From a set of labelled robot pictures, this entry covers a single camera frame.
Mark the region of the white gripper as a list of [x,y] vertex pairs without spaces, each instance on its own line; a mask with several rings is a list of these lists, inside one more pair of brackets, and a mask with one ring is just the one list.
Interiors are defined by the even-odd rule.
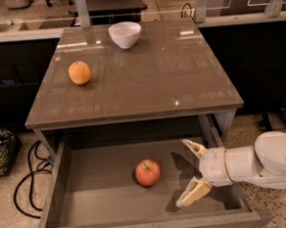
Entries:
[[178,207],[188,207],[208,194],[212,186],[228,186],[229,176],[225,167],[224,148],[207,150],[202,144],[189,139],[183,140],[182,144],[199,159],[199,171],[203,175],[201,179],[193,177],[175,203]]

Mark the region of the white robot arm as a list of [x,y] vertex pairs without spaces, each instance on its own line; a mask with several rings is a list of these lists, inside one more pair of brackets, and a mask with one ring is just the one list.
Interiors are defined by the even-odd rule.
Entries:
[[252,146],[205,148],[189,139],[182,142],[198,159],[201,177],[194,177],[175,203],[188,207],[212,188],[250,183],[267,189],[286,190],[286,133],[269,131]]

